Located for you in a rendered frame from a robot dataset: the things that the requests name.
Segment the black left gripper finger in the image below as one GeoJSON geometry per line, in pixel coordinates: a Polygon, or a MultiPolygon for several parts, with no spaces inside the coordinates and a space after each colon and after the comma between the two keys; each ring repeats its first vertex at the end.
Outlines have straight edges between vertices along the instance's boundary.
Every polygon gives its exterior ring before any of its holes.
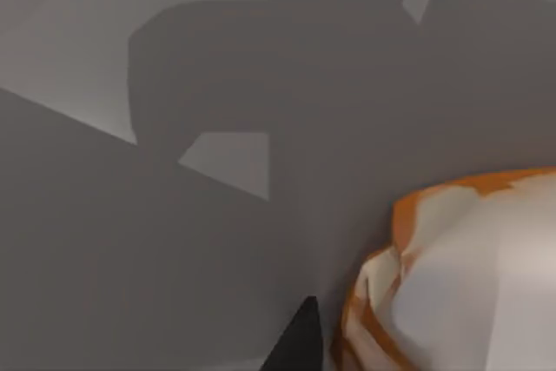
{"type": "Polygon", "coordinates": [[[308,296],[259,371],[322,371],[323,337],[318,299],[308,296]]]}

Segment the orange and white bread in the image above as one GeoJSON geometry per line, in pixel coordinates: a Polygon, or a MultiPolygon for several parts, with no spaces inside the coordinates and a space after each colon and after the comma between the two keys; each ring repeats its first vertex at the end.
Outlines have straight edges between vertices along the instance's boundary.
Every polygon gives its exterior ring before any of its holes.
{"type": "Polygon", "coordinates": [[[556,371],[556,166],[397,200],[332,356],[337,371],[556,371]]]}

